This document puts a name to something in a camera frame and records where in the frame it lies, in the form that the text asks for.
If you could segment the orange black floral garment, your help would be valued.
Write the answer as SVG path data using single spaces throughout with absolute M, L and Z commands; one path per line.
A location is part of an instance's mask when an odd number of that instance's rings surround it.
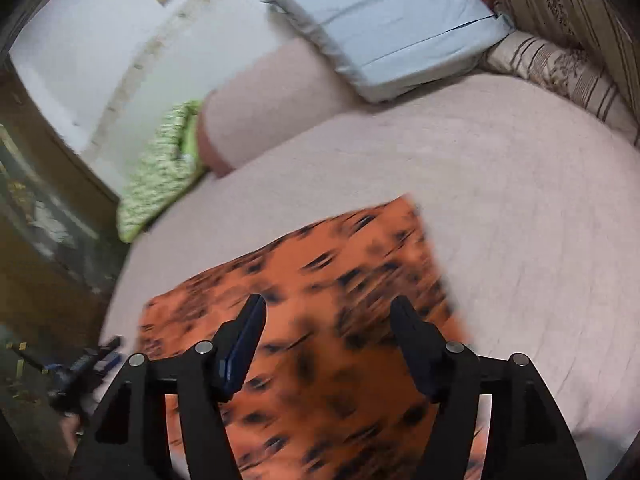
M 454 340 L 445 292 L 407 197 L 329 218 L 189 278 L 145 306 L 139 349 L 176 356 L 213 336 L 251 294 L 267 323 L 244 386 L 221 408 L 247 479 L 408 479 L 436 411 L 392 330 L 406 296 Z

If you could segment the pink quilted bed cover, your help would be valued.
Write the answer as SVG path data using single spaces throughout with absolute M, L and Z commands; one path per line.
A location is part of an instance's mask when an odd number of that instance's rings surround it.
M 407 197 L 464 338 L 530 356 L 588 477 L 639 431 L 639 154 L 578 107 L 476 74 L 360 105 L 208 176 L 130 249 L 102 328 L 140 350 L 146 304 L 304 226 Z

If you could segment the dark wooden glass door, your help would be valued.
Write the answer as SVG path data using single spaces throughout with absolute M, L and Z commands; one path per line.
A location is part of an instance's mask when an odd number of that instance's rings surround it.
M 53 350 L 94 344 L 126 258 L 115 196 L 1 65 L 1 324 Z

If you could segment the green patterned pillow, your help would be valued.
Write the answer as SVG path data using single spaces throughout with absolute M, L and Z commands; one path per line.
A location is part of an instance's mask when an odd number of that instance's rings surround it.
M 139 157 L 116 211 L 119 239 L 130 244 L 204 174 L 196 126 L 200 101 L 171 107 Z

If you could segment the beige striped floral cushion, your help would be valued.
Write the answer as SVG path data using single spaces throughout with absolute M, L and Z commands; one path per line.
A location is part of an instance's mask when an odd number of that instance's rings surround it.
M 573 102 L 639 144 L 639 11 L 632 0 L 483 0 L 514 25 L 486 70 Z

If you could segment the light blue pillow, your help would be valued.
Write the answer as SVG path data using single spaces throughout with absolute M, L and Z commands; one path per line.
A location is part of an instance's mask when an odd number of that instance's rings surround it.
M 513 32 L 482 0 L 264 0 L 370 103 L 469 73 Z

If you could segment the pink brown bolster cushion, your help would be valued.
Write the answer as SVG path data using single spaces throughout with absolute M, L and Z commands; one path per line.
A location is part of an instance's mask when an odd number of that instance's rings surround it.
M 196 123 L 198 154 L 223 178 L 362 104 L 313 44 L 295 38 L 209 92 Z

